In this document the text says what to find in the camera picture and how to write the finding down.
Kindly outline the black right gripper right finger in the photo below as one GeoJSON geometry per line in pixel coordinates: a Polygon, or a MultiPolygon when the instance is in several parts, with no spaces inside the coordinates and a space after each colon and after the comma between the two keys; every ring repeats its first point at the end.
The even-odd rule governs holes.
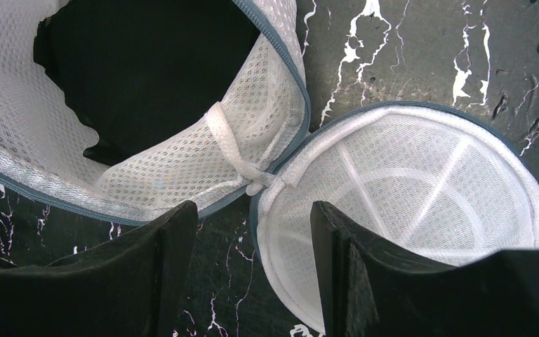
{"type": "Polygon", "coordinates": [[[325,201],[310,222],[326,336],[539,336],[539,250],[453,267],[325,201]]]}

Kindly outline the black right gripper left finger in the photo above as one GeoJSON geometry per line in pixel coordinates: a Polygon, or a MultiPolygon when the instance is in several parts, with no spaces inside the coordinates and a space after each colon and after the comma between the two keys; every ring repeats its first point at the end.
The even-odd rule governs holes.
{"type": "Polygon", "coordinates": [[[0,336],[171,336],[197,206],[39,266],[0,258],[0,336]]]}

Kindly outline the black bra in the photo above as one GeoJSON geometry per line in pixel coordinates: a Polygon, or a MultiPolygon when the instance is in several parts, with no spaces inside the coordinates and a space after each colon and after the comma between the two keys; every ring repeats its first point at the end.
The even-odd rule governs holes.
{"type": "Polygon", "coordinates": [[[42,20],[34,61],[113,166],[195,124],[235,80],[259,29],[231,1],[71,1],[42,20]]]}

